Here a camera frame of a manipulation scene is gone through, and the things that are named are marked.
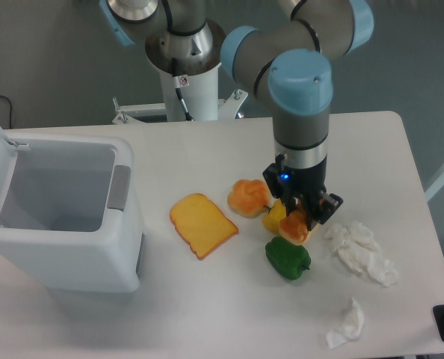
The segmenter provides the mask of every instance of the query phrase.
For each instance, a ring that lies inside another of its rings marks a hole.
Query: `gray floor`
[[[392,110],[403,118],[423,185],[444,161],[444,0],[371,0],[372,39],[333,62],[334,113]],[[208,0],[229,32],[285,23],[274,0]],[[221,72],[221,97],[235,84]],[[121,105],[162,102],[143,44],[122,48],[96,0],[0,0],[0,94],[16,127],[109,124]],[[0,124],[8,126],[0,100]],[[268,115],[255,101],[250,117]],[[444,253],[444,188],[431,201]]]

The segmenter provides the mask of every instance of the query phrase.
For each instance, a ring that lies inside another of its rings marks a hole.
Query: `orange bun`
[[[270,203],[270,198],[270,190],[264,181],[240,179],[227,196],[227,203],[239,215],[255,218],[267,211],[265,206]]]

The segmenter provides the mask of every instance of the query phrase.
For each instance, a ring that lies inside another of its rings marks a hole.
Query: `white tissue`
[[[350,300],[347,308],[347,313],[343,319],[342,325],[334,328],[325,334],[325,340],[328,347],[334,349],[347,341],[356,340],[360,337],[363,324],[365,323],[365,316],[362,308],[355,298]]]
[[[398,272],[393,261],[385,258],[373,232],[354,221],[348,228],[334,224],[325,232],[331,239],[330,250],[356,274],[366,273],[372,280],[391,286],[398,282]]]

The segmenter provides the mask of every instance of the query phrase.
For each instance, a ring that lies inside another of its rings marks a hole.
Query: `yellow bell pepper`
[[[262,223],[265,228],[270,230],[273,234],[279,235],[279,222],[287,216],[285,206],[282,201],[276,200],[271,210],[265,214]]]

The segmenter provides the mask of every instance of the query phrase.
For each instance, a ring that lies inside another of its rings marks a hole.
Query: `white table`
[[[50,291],[0,257],[0,358],[373,358],[444,352],[431,308],[444,304],[444,260],[400,117],[336,114],[329,191],[345,203],[329,224],[372,228],[400,281],[383,288],[349,274],[319,230],[311,270],[283,280],[265,257],[260,218],[231,212],[241,178],[274,159],[270,119],[38,131],[113,135],[135,151],[149,228],[140,289],[131,295]],[[192,192],[210,197],[240,234],[199,261],[169,220]],[[351,296],[366,315],[359,341],[329,351],[322,333]]]

